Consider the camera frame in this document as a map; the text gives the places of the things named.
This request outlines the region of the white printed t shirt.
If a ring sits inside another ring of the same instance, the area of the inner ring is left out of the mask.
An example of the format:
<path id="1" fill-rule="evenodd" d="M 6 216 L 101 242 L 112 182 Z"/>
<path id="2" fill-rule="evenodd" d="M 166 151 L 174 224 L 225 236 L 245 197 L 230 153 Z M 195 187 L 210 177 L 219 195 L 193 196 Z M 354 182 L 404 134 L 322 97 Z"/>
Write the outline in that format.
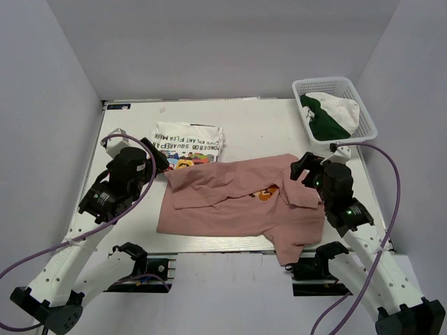
<path id="1" fill-rule="evenodd" d="M 221 127 L 158 121 L 151 133 L 152 144 L 166 156 L 166 171 L 215 163 L 225 144 Z"/>

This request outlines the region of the pink t shirt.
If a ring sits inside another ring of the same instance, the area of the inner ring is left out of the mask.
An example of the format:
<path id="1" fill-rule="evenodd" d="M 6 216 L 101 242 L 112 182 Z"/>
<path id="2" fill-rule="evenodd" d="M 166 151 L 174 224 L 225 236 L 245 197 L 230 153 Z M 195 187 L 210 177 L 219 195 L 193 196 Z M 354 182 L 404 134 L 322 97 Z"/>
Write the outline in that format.
<path id="1" fill-rule="evenodd" d="M 197 237 L 270 241 L 281 266 L 322 240 L 325 214 L 317 192 L 291 179 L 292 154 L 206 163 L 165 173 L 156 231 Z"/>

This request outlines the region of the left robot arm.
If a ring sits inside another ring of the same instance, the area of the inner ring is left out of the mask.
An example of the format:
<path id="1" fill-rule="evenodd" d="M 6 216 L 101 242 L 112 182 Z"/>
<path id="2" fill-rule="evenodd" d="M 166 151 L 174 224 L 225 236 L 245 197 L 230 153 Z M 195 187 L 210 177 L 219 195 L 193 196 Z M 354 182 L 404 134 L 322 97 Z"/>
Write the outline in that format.
<path id="1" fill-rule="evenodd" d="M 145 273 L 147 252 L 126 242 L 114 247 L 112 255 L 91 276 L 80 277 L 102 239 L 142 201 L 157 174 L 169 166 L 166 156 L 147 138 L 137 140 L 136 147 L 126 144 L 133 139 L 116 133 L 101 140 L 101 146 L 115 152 L 78 206 L 79 214 L 88 213 L 94 219 L 73 223 L 59 245 L 11 265 L 14 269 L 47 253 L 53 254 L 30 284 L 16 287 L 10 295 L 10 300 L 46 332 L 67 334 L 79 321 L 84 307 L 98 294 L 127 275 Z"/>

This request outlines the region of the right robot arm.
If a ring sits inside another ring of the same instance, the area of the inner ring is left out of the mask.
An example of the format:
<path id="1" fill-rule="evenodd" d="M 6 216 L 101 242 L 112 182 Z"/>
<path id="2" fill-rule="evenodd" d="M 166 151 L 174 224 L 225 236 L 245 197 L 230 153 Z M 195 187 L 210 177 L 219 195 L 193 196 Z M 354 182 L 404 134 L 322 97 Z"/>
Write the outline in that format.
<path id="1" fill-rule="evenodd" d="M 319 246 L 310 265 L 290 263 L 302 280 L 312 274 L 341 281 L 374 321 L 377 334 L 439 334 L 446 311 L 429 300 L 401 270 L 367 208 L 353 195 L 351 170 L 343 163 L 307 152 L 291 164 L 291 179 L 313 188 L 325 217 L 341 241 Z"/>

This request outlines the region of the green and white t shirt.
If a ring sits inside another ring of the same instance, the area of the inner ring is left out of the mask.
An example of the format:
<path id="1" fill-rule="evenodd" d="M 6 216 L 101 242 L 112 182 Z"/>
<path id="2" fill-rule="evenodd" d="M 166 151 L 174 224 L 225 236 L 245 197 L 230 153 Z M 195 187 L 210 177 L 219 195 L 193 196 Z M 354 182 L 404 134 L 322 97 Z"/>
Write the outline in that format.
<path id="1" fill-rule="evenodd" d="M 359 127 L 360 106 L 354 100 L 310 92 L 300 96 L 300 103 L 318 141 L 348 139 Z"/>

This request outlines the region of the white plastic basket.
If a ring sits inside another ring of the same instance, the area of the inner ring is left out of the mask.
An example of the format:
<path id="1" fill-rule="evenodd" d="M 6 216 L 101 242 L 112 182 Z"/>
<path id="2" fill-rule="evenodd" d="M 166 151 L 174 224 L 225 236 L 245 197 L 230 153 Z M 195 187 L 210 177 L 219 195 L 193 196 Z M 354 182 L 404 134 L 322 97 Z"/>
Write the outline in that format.
<path id="1" fill-rule="evenodd" d="M 331 143 L 364 142 L 372 140 L 377 136 L 376 127 L 362 102 L 353 83 L 345 77 L 318 77 L 304 80 L 296 80 L 292 83 L 293 93 L 298 103 L 298 110 L 309 138 L 310 147 L 313 152 L 328 151 Z M 348 139 L 318 141 L 312 135 L 305 112 L 300 103 L 300 96 L 310 92 L 323 92 L 338 98 L 354 100 L 360 106 L 360 123 L 357 131 Z"/>

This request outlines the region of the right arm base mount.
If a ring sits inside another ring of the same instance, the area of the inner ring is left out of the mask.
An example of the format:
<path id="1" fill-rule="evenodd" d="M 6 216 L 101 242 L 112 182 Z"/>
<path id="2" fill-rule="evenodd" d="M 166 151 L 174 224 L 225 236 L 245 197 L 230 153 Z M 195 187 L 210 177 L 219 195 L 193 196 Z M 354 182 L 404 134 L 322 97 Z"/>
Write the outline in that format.
<path id="1" fill-rule="evenodd" d="M 324 271 L 314 253 L 303 253 L 284 270 L 291 275 L 294 297 L 342 297 L 349 293 L 339 279 Z"/>

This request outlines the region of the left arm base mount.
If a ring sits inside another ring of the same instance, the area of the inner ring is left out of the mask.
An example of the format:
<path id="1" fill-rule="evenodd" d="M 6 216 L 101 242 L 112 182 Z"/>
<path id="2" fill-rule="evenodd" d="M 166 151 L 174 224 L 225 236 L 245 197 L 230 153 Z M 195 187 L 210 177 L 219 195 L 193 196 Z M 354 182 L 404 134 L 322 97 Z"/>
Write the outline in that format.
<path id="1" fill-rule="evenodd" d="M 132 274 L 128 281 L 121 279 L 105 292 L 113 293 L 168 293 L 175 277 L 177 254 L 150 254 L 146 272 Z"/>

